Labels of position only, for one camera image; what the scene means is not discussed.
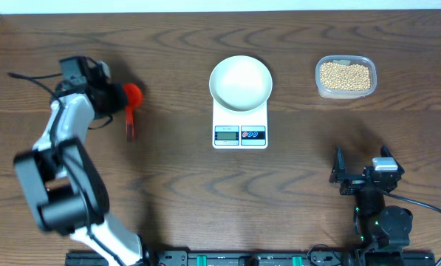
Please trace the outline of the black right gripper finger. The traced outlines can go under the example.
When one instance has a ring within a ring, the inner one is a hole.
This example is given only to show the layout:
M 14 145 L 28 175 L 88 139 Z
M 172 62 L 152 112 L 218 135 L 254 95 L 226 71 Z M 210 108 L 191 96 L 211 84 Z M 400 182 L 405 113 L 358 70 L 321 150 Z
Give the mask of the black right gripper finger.
M 335 148 L 335 159 L 329 177 L 330 183 L 341 183 L 345 180 L 346 165 L 344 162 L 343 152 L 340 147 Z
M 381 156 L 381 157 L 391 157 L 391 158 L 393 158 L 392 153 L 390 152 L 388 146 L 385 145 L 385 144 L 383 144 L 383 145 L 380 147 L 380 156 Z

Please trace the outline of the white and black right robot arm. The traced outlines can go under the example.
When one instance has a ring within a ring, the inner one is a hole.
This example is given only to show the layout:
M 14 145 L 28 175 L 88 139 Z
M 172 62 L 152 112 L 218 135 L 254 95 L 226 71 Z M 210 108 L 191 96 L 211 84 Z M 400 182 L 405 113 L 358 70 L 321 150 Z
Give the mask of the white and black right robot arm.
M 387 205 L 386 193 L 396 189 L 405 173 L 386 146 L 360 174 L 350 174 L 341 148 L 335 149 L 335 160 L 329 181 L 340 185 L 340 195 L 355 198 L 354 227 L 361 246 L 346 252 L 343 265 L 403 265 L 403 248 L 410 243 L 413 214 L 396 205 Z

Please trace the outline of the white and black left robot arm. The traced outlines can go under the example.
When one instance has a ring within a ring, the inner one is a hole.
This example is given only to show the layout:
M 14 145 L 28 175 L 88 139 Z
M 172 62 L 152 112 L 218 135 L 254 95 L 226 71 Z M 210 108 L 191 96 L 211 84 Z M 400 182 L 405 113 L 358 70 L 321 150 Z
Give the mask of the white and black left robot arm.
M 85 56 L 59 61 L 63 78 L 50 90 L 51 116 L 32 149 L 13 167 L 37 226 L 84 243 L 109 265 L 150 265 L 141 236 L 110 211 L 109 195 L 84 142 L 94 120 L 125 112 L 133 140 L 134 110 L 143 102 L 133 83 L 112 83 L 109 66 Z

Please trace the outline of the red plastic measuring scoop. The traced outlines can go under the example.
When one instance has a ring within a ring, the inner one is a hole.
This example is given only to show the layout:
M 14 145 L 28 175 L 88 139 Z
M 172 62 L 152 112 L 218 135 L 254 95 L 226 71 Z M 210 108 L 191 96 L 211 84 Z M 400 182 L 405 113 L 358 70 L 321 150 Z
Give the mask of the red plastic measuring scoop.
M 126 136 L 129 142 L 135 139 L 134 130 L 134 110 L 139 108 L 143 102 L 143 93 L 141 89 L 134 83 L 126 83 L 123 85 L 126 93 L 127 105 L 126 111 Z

